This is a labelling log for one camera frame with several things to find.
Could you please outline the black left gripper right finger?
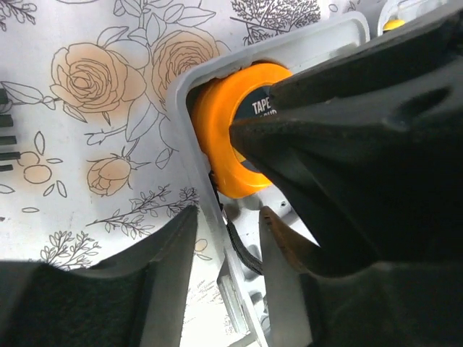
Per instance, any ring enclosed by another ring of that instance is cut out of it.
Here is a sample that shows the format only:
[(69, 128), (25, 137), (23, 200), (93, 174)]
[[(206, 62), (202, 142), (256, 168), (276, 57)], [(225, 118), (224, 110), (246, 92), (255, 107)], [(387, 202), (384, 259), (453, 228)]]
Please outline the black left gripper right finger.
[(259, 215), (272, 346), (460, 346), (462, 264), (348, 272), (269, 207)]

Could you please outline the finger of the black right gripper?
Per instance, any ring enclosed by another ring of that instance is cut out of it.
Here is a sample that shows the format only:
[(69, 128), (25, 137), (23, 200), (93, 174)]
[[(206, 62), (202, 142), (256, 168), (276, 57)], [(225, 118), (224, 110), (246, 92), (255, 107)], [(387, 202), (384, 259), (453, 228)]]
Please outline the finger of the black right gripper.
[(329, 259), (462, 260), (462, 8), (439, 7), (271, 88), (231, 143)]

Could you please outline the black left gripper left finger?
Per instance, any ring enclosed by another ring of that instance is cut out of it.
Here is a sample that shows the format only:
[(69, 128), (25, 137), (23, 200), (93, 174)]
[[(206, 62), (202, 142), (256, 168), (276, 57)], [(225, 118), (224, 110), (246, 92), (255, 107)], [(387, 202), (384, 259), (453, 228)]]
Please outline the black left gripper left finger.
[(1, 263), (3, 346), (178, 346), (197, 208), (89, 268)]

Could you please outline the grey plastic tool case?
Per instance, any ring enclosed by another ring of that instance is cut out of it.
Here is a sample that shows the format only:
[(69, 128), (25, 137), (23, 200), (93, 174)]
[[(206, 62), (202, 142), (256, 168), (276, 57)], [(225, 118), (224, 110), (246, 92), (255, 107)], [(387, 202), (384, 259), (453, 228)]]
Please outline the grey plastic tool case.
[(241, 346), (271, 346), (261, 258), (259, 211), (272, 207), (303, 236), (287, 198), (230, 142), (234, 121), (274, 114), (273, 84), (370, 40), (368, 21), (348, 12), (268, 38), (221, 56), (205, 38), (185, 39), (171, 50), (164, 74), (172, 79), (166, 108), (174, 117), (182, 161), (200, 195), (208, 227), (224, 253), (218, 287)]

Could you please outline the long yellow black screwdriver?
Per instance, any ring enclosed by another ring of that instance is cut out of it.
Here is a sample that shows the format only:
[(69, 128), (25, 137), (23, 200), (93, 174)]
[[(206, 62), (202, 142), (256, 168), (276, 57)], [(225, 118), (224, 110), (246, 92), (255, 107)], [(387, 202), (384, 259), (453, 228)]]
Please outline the long yellow black screwdriver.
[(383, 33), (390, 32), (392, 30), (395, 30), (402, 25), (404, 25), (406, 22), (401, 19), (393, 19), (393, 20), (388, 20), (384, 26), (383, 26)]

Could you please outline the orange tape measure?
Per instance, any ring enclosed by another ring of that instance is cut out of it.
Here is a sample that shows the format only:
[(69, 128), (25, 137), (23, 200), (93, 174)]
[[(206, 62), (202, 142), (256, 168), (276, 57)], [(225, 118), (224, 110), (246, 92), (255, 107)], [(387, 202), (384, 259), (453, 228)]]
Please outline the orange tape measure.
[(192, 125), (211, 166), (213, 188), (225, 197), (246, 198), (271, 185), (231, 144), (229, 127), (234, 121), (275, 114), (270, 86), (290, 76), (290, 70), (282, 65), (260, 62), (208, 82), (194, 102)]

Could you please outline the orange hex key set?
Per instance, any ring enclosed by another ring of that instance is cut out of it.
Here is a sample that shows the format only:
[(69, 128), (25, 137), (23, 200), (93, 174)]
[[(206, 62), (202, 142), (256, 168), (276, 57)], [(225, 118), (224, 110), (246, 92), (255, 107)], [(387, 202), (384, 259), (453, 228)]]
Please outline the orange hex key set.
[(7, 92), (1, 89), (1, 172), (13, 170), (12, 162), (20, 159), (20, 152), (15, 149), (17, 137), (13, 133), (14, 119), (9, 113), (12, 107)]

